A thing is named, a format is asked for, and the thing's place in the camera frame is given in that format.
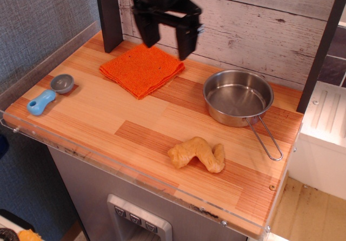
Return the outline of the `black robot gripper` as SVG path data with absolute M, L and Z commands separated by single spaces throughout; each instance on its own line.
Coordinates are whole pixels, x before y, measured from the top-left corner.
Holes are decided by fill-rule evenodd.
M 191 0 L 133 0 L 133 14 L 143 43 L 154 46 L 160 39 L 159 23 L 177 25 L 178 56 L 185 60 L 196 50 L 197 39 L 204 32 L 199 23 L 202 10 Z

